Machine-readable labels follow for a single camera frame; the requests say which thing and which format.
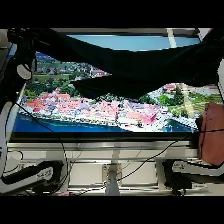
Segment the waterfront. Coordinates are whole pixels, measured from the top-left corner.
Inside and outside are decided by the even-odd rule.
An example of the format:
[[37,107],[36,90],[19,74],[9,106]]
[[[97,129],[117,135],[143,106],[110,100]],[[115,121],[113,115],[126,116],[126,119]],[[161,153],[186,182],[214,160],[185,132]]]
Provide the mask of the waterfront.
[[[128,132],[119,127],[105,125],[84,124],[74,122],[62,122],[40,119],[41,123],[54,132]],[[46,128],[40,126],[31,117],[18,114],[16,117],[13,132],[49,132]],[[163,132],[191,132],[191,128],[180,124],[177,121],[169,120],[163,128]]]

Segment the television screen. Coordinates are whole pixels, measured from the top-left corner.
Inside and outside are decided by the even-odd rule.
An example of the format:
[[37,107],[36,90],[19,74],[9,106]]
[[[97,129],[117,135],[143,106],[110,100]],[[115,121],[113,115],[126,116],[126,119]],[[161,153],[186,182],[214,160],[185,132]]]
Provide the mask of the television screen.
[[[69,36],[115,50],[171,48],[169,38],[162,36]],[[199,43],[198,38],[188,37],[175,41],[177,46]],[[9,58],[15,50],[13,45]],[[36,57],[37,71],[22,91],[20,104],[54,132],[196,132],[195,119],[204,113],[205,103],[222,103],[217,86],[195,88],[183,83],[167,83],[135,100],[112,94],[87,99],[70,82],[111,74],[87,63],[60,62],[40,52]],[[19,109],[13,132],[49,130]]]

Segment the blue sea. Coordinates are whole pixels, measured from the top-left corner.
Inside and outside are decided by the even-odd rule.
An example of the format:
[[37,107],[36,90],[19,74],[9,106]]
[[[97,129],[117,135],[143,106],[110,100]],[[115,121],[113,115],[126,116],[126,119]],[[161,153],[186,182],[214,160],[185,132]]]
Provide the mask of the blue sea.
[[[104,125],[82,124],[73,122],[61,122],[52,120],[39,121],[54,132],[127,132],[118,127]],[[191,128],[170,120],[163,128],[164,132],[191,132]],[[16,117],[13,132],[49,132],[48,129],[39,125],[35,120],[27,115],[18,114]]]

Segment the monitor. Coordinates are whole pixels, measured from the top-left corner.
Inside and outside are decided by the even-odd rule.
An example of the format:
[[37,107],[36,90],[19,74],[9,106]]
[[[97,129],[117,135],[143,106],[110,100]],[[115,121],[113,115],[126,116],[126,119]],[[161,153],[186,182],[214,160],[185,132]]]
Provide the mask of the monitor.
[[[148,34],[68,34],[72,38],[114,50],[146,51],[171,48],[168,36]],[[175,36],[177,47],[198,44],[198,37]],[[8,59],[15,53],[14,44]],[[82,97],[73,80],[111,75],[87,63],[60,62],[37,52],[37,71],[21,91],[22,109],[9,119],[13,141],[85,141],[99,139],[179,138],[198,131],[195,119],[203,115],[205,103],[222,103],[218,86],[192,87],[167,83],[139,99],[107,94],[97,100]]]

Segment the screen bezel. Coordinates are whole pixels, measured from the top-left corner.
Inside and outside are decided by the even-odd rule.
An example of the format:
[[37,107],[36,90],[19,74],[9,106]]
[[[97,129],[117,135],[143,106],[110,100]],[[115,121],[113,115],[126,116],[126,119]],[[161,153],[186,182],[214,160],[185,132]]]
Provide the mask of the screen bezel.
[[[160,28],[160,32],[144,33],[144,32],[61,32],[66,35],[120,35],[120,36],[168,36],[165,28]],[[175,29],[174,37],[198,38],[198,35],[192,30]],[[9,143],[54,143],[63,141],[65,143],[72,142],[151,142],[151,141],[175,141],[194,140],[199,134],[197,132],[12,132]]]

